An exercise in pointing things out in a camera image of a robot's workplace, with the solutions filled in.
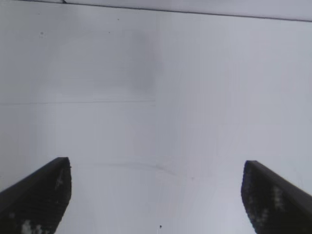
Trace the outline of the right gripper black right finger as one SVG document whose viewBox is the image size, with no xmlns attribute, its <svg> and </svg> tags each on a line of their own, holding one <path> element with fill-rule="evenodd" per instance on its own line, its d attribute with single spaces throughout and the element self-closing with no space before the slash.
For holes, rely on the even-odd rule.
<svg viewBox="0 0 312 234">
<path fill-rule="evenodd" d="M 244 164 L 241 199 L 257 234 L 312 232 L 312 196 L 256 160 Z"/>
</svg>

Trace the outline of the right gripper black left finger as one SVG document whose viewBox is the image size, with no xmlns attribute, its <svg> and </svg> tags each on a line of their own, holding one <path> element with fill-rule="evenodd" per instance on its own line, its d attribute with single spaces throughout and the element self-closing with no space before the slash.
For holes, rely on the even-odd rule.
<svg viewBox="0 0 312 234">
<path fill-rule="evenodd" d="M 70 160 L 57 157 L 0 193 L 2 234 L 54 234 L 72 194 Z"/>
</svg>

